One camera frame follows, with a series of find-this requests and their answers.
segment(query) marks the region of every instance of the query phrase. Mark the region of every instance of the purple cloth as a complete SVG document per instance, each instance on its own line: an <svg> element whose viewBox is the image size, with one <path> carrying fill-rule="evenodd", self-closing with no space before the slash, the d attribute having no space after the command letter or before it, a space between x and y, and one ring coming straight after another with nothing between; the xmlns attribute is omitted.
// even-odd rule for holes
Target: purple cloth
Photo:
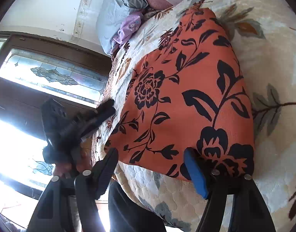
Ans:
<svg viewBox="0 0 296 232"><path fill-rule="evenodd" d="M116 41L120 47L122 47L122 45L125 44L139 29L141 26L141 19L143 17L144 16L141 12L134 12L125 18L118 30L118 33L113 37L114 41Z"/></svg>

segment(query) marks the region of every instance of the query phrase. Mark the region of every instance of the pillow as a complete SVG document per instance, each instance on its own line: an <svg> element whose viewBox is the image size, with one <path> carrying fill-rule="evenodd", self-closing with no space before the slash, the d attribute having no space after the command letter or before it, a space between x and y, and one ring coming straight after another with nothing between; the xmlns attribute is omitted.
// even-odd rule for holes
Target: pillow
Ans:
<svg viewBox="0 0 296 232"><path fill-rule="evenodd" d="M123 20L147 6L146 0L104 0L96 22L96 32L106 54L110 55L113 36L117 34Z"/></svg>

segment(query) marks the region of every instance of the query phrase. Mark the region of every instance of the hand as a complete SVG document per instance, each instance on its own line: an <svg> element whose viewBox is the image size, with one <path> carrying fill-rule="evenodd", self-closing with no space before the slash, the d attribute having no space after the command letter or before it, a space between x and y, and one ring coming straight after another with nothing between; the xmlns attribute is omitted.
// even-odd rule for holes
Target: hand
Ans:
<svg viewBox="0 0 296 232"><path fill-rule="evenodd" d="M92 161L91 161L91 150L86 148L81 148L81 161L77 163L76 169L78 172L82 173L85 170L92 169ZM70 163L59 163L56 164L55 169L53 171L54 176L62 177L65 173L69 172L72 169L72 165Z"/></svg>

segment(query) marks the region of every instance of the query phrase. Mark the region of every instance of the cream floral blanket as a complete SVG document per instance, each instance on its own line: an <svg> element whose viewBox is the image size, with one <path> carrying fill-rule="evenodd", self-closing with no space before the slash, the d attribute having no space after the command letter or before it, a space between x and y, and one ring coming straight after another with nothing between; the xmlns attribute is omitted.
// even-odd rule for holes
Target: cream floral blanket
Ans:
<svg viewBox="0 0 296 232"><path fill-rule="evenodd" d="M231 40L240 61L255 127L254 180L271 212L276 230L296 222L296 15L285 0L184 0L145 22L113 62L104 99L113 98L117 115L93 136L94 161L119 121L132 69L158 48L190 6L210 8ZM116 178L127 195L183 231L195 231L206 201L192 183L178 181L119 162ZM228 197L221 231L227 231Z"/></svg>

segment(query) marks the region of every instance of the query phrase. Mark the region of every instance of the person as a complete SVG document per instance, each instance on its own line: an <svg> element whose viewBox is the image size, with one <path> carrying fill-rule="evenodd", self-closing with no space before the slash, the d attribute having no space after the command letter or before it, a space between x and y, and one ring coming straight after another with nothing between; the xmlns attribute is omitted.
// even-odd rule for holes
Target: person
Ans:
<svg viewBox="0 0 296 232"><path fill-rule="evenodd" d="M80 173L92 169L89 154L89 151L81 150L81 160L76 165ZM71 168L72 165L68 163L56 164L53 175L63 177ZM109 188L108 209L110 232L166 232L163 219L134 203L117 181Z"/></svg>

